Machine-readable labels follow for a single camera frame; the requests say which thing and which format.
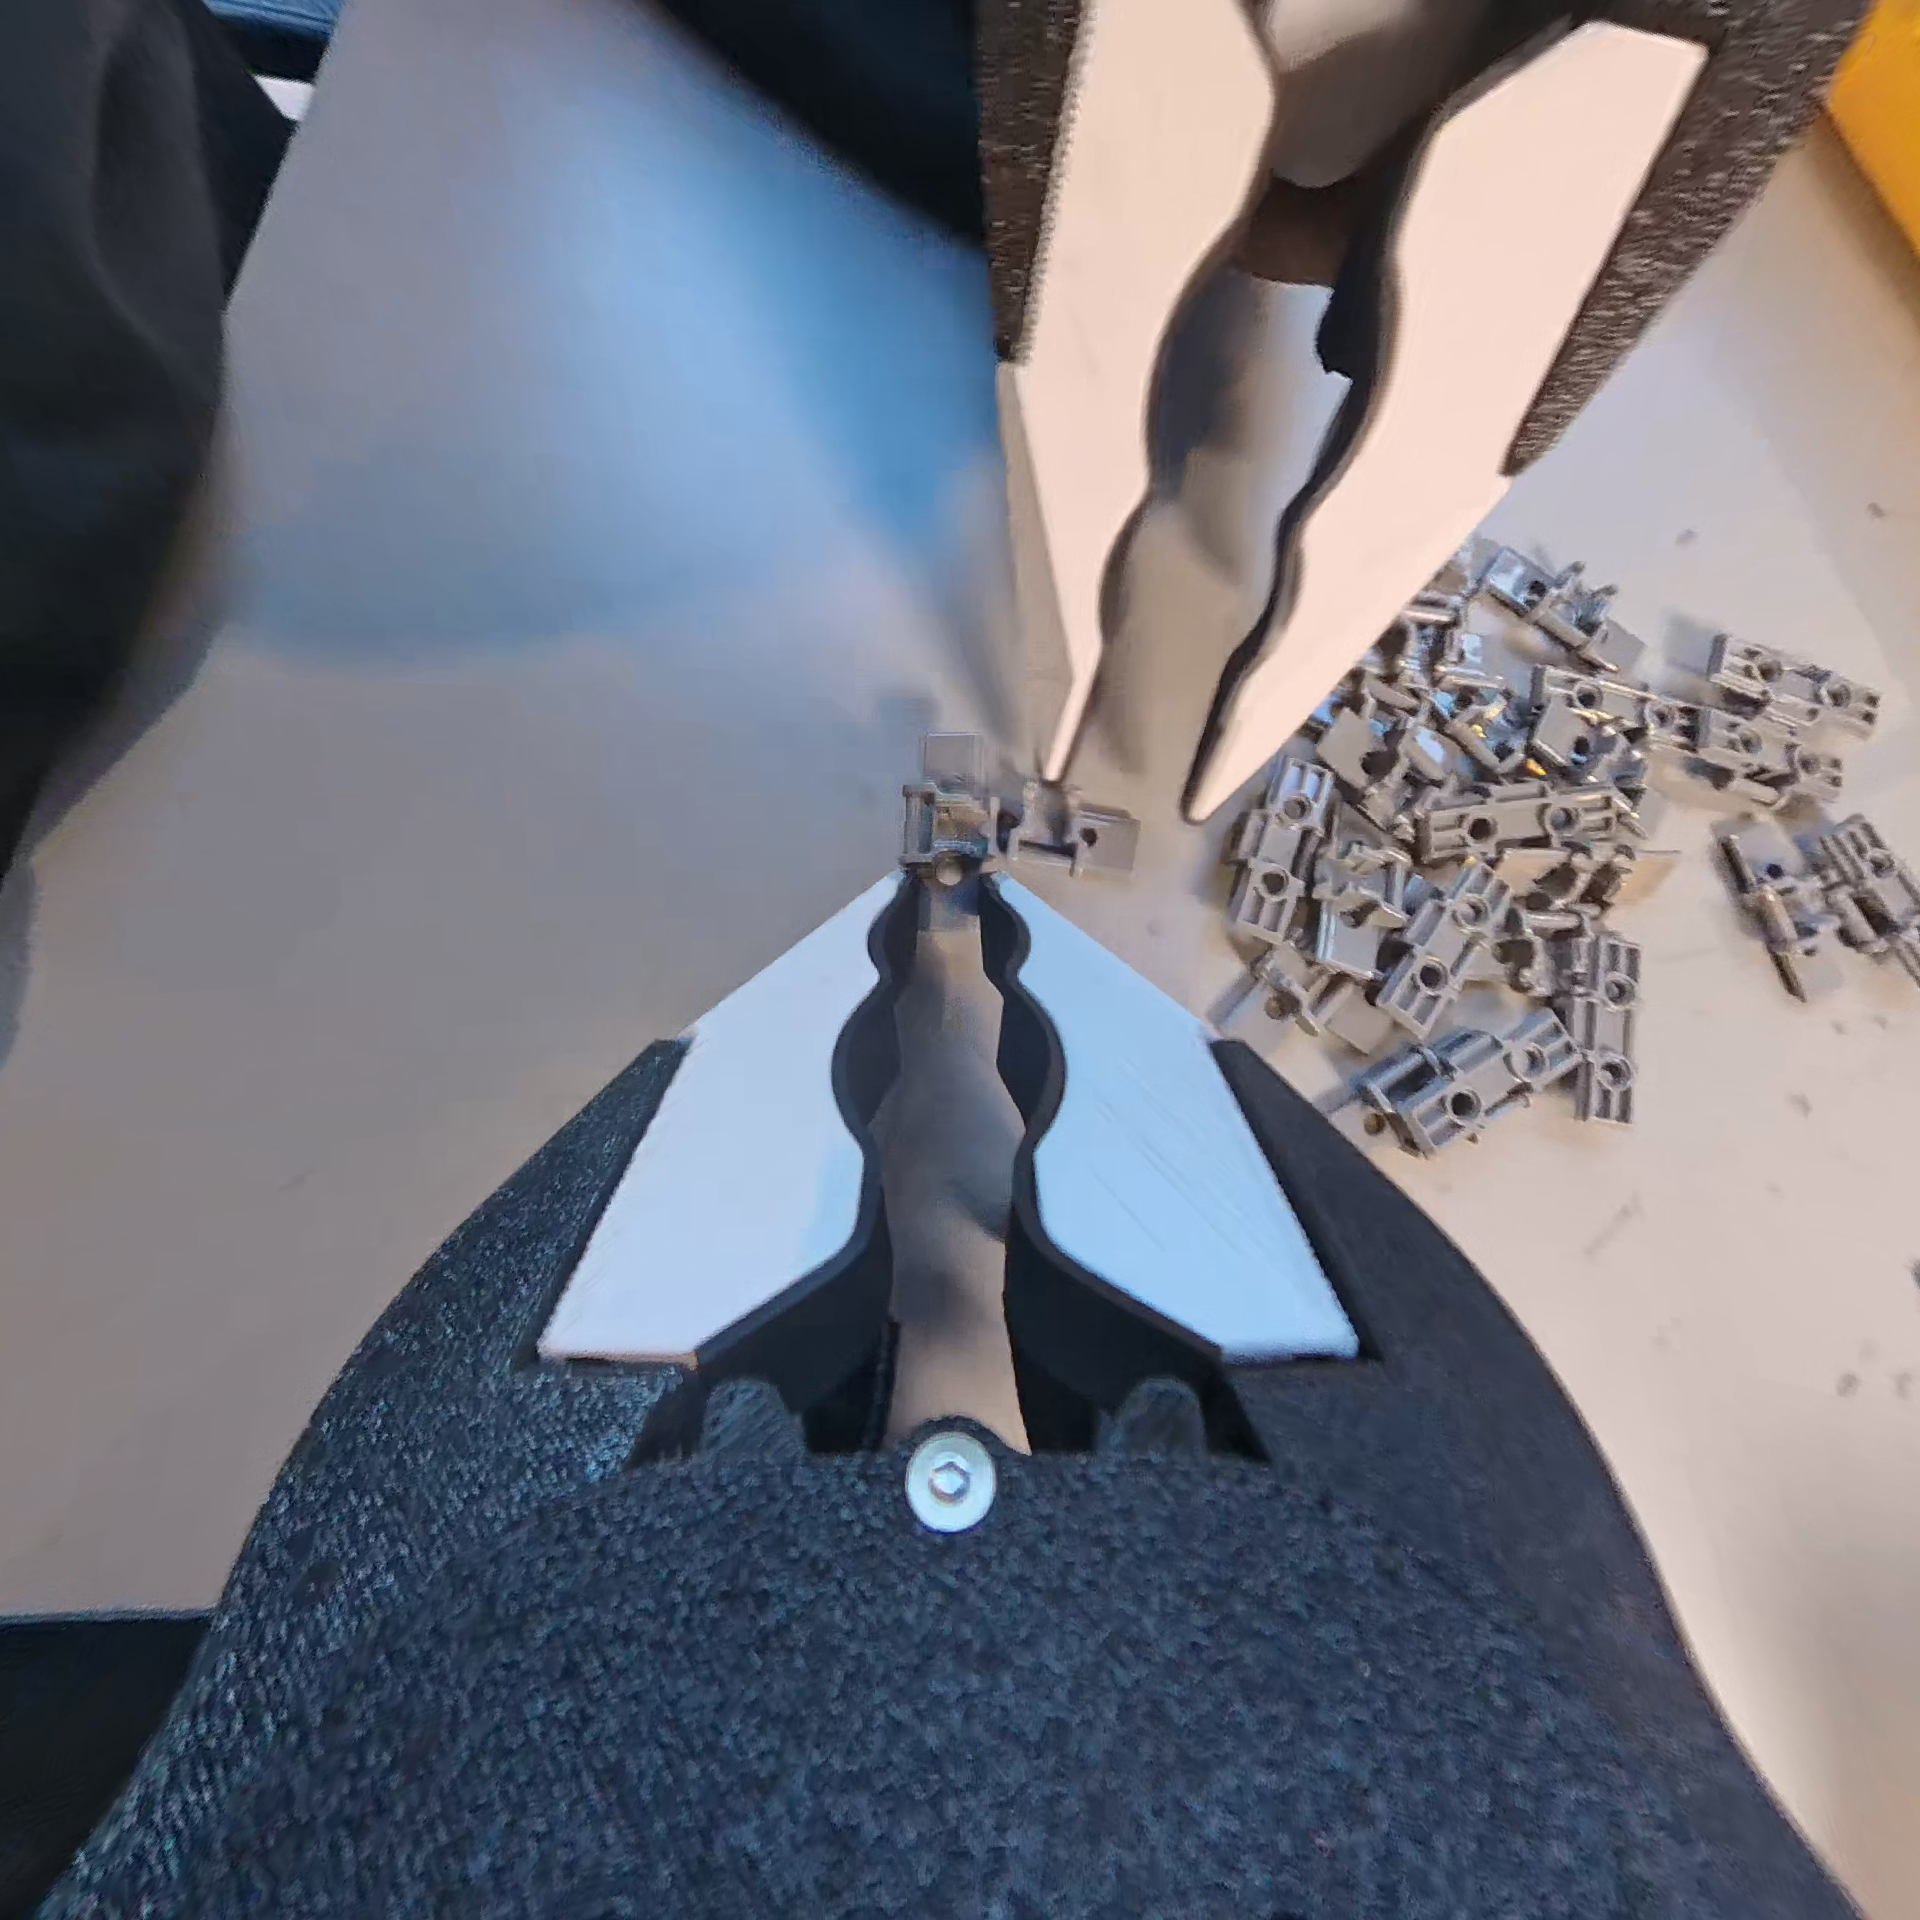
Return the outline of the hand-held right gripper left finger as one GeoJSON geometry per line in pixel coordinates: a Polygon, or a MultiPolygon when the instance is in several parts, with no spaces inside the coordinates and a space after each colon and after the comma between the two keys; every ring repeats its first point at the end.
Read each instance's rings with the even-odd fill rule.
{"type": "Polygon", "coordinates": [[[681,1035],[540,1332],[541,1360],[857,1369],[896,1263],[873,1123],[919,887],[879,881],[681,1035]]]}

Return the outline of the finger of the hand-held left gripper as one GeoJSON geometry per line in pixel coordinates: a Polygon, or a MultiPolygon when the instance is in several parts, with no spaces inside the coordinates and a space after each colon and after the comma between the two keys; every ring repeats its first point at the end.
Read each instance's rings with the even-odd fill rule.
{"type": "Polygon", "coordinates": [[[1151,484],[1163,345],[1265,193],[1279,74],[1236,2],[1092,2],[1048,193],[1040,291],[996,353],[1027,737],[1065,783],[1108,642],[1115,553],[1151,484]]]}
{"type": "Polygon", "coordinates": [[[1532,403],[1707,59],[1616,20],[1553,25],[1415,143],[1361,281],[1357,370],[1196,746],[1188,824],[1233,800],[1504,497],[1532,403]]]}

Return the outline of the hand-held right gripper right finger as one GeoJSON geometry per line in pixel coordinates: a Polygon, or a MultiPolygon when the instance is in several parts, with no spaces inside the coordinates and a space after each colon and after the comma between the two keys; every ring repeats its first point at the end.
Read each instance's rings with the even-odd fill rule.
{"type": "Polygon", "coordinates": [[[996,1071],[1025,1131],[1011,1319],[1112,1305],[1200,1364],[1355,1360],[1357,1331],[1216,1032],[1018,881],[980,889],[996,1071]]]}

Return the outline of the grey plastic track link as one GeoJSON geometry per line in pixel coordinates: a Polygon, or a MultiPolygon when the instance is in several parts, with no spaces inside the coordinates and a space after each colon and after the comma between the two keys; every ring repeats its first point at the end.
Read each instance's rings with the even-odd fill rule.
{"type": "Polygon", "coordinates": [[[1072,784],[1042,778],[1023,783],[1018,803],[1000,804],[1000,857],[1085,875],[1130,875],[1136,869],[1141,824],[1135,815],[1085,803],[1072,784]]]}
{"type": "Polygon", "coordinates": [[[919,775],[903,784],[899,864],[925,887],[954,891],[1001,855],[1001,804],[979,732],[921,737],[919,775]]]}

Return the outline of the pile of grey track links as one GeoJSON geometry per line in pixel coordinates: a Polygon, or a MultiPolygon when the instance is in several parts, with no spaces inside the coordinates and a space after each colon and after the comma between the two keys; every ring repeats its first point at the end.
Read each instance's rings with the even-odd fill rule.
{"type": "Polygon", "coordinates": [[[1802,647],[1713,632],[1704,666],[1655,664],[1579,563],[1469,541],[1236,818],[1233,1012],[1341,1049],[1336,1123],[1411,1157],[1548,1097],[1626,1129],[1649,985],[1626,914],[1682,864],[1660,844],[1681,789],[1732,812],[1713,864],[1795,1002],[1844,953],[1915,980],[1915,867],[1841,812],[1881,716],[1802,647]]]}

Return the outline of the yellow plastic bin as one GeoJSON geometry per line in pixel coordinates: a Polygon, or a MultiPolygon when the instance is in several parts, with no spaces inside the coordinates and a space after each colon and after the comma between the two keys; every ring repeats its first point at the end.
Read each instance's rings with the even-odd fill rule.
{"type": "Polygon", "coordinates": [[[1917,257],[1917,2],[1876,2],[1835,69],[1829,116],[1917,257]]]}

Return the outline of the person's left forearm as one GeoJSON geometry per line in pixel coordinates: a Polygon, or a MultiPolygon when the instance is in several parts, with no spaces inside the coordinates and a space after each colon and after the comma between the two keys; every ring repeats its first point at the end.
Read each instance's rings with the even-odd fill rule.
{"type": "Polygon", "coordinates": [[[979,248],[975,2],[665,2],[829,155],[979,248]]]}

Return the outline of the grey desk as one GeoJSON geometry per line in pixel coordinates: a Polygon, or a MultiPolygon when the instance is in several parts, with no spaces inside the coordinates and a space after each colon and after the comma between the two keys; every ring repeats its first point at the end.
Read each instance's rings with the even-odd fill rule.
{"type": "MultiPolygon", "coordinates": [[[[658,11],[354,5],[173,604],[4,884],[4,1617],[200,1613],[421,1263],[1007,711],[980,263],[658,11]]],[[[1915,991],[1788,996],[1675,793],[1628,1129],[1384,1168],[1915,1916],[1915,991]]]]}

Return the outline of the person's black hooded sweater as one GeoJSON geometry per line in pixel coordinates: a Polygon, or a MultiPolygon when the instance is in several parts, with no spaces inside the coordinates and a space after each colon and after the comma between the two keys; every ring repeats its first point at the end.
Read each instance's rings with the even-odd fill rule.
{"type": "Polygon", "coordinates": [[[201,491],[293,123],[207,5],[3,5],[3,869],[201,491]]]}

